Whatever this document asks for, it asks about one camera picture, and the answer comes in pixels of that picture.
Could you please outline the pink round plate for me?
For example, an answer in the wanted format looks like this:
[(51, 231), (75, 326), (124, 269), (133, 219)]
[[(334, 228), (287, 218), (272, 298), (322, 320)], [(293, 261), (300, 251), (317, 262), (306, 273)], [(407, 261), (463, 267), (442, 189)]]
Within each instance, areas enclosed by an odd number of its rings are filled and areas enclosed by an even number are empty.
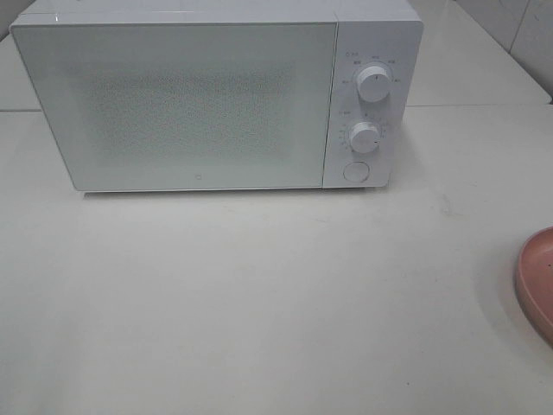
[(534, 233), (521, 247), (514, 287), (526, 318), (552, 346), (552, 227)]

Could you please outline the white microwave door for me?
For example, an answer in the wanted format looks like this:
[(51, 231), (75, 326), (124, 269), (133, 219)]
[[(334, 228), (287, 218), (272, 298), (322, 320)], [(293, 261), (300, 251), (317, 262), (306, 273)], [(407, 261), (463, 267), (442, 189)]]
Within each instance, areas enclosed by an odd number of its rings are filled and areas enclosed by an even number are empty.
[(30, 26), (17, 48), (74, 187), (322, 182), (332, 23)]

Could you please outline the round white door release button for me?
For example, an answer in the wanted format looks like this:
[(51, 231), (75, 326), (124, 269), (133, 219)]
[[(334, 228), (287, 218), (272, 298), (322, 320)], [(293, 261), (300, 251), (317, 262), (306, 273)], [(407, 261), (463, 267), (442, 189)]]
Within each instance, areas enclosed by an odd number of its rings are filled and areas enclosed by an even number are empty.
[(349, 182), (365, 182), (370, 175), (370, 167), (364, 162), (349, 163), (343, 171), (343, 176)]

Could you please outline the white microwave oven body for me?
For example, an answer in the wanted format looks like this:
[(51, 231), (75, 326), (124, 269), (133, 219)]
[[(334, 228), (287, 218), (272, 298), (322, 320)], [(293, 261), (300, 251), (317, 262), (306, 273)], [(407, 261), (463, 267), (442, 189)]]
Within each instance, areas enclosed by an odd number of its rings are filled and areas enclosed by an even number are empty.
[[(30, 26), (308, 23), (336, 27), (322, 182), (312, 188), (383, 187), (390, 179), (393, 143), (423, 35), (423, 22), (406, 1), (36, 1), (10, 25), (10, 33)], [(391, 70), (391, 91), (367, 103), (358, 95), (354, 76), (374, 61)], [(379, 147), (369, 154), (353, 152), (349, 144), (351, 128), (361, 122), (374, 123), (381, 132)], [(365, 182), (344, 178), (344, 168), (353, 162), (370, 167)]]

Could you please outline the upper white power knob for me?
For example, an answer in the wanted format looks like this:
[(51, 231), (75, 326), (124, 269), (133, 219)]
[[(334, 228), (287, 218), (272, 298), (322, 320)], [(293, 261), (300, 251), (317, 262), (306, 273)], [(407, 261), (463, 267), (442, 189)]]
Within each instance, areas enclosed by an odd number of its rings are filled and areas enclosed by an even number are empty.
[(367, 103), (385, 99), (391, 91), (391, 70), (382, 62), (370, 62), (354, 76), (359, 97)]

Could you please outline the lower white timer knob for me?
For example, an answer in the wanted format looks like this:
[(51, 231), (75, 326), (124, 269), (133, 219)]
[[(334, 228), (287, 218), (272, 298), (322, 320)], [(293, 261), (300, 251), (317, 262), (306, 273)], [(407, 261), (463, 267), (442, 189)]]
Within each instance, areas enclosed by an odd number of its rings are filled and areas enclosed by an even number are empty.
[(381, 132), (377, 125), (361, 122), (354, 125), (349, 132), (349, 144), (353, 152), (369, 154), (379, 147)]

